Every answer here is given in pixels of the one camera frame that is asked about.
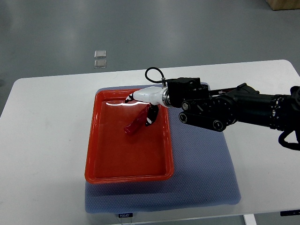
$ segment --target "blue fabric mat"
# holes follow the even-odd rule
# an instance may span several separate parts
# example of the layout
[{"label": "blue fabric mat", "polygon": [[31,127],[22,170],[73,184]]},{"label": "blue fabric mat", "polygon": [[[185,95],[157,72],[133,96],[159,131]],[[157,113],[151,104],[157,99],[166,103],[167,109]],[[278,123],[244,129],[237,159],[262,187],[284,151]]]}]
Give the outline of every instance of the blue fabric mat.
[{"label": "blue fabric mat", "polygon": [[88,213],[161,211],[240,201],[223,133],[182,124],[178,119],[180,112],[182,109],[169,109],[174,175],[165,181],[98,185],[86,182],[85,209]]}]

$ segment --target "gray floor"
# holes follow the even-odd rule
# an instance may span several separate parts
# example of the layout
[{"label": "gray floor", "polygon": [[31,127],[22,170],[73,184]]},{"label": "gray floor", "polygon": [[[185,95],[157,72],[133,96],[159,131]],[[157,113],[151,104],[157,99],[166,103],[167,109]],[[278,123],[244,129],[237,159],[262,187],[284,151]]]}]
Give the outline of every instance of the gray floor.
[{"label": "gray floor", "polygon": [[[299,40],[300,10],[272,11],[265,0],[0,0],[0,113],[24,77],[276,59],[300,73]],[[94,69],[101,49],[107,67]],[[258,225],[300,222],[279,213],[255,217]]]}]

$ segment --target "table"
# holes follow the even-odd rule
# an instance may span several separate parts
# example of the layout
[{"label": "table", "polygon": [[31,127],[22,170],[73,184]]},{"label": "table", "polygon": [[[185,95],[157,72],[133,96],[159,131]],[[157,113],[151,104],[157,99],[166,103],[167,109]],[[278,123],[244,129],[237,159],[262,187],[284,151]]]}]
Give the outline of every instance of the table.
[{"label": "table", "polygon": [[[262,94],[289,94],[300,78],[286,60],[164,68],[166,78],[200,77],[210,88],[246,82]],[[149,73],[155,79],[155,72]],[[3,224],[117,224],[84,210],[84,168],[94,96],[110,86],[150,84],[144,70],[17,80],[0,117]],[[236,123],[225,131],[241,201],[237,205],[139,212],[132,222],[242,215],[300,208],[300,152],[279,131]]]}]

